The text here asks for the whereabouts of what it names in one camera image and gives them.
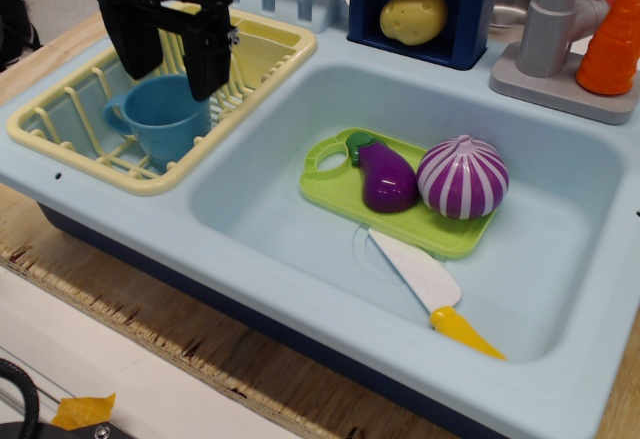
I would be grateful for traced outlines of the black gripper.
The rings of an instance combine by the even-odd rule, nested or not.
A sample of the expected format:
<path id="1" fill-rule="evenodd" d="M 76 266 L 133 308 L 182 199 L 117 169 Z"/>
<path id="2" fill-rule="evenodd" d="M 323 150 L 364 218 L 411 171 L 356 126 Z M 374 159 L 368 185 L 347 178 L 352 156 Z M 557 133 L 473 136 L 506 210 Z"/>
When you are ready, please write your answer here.
<path id="1" fill-rule="evenodd" d="M 181 35 L 193 98 L 229 80 L 232 0 L 98 0 L 104 26 L 127 74 L 141 79 L 163 59 L 159 31 Z"/>

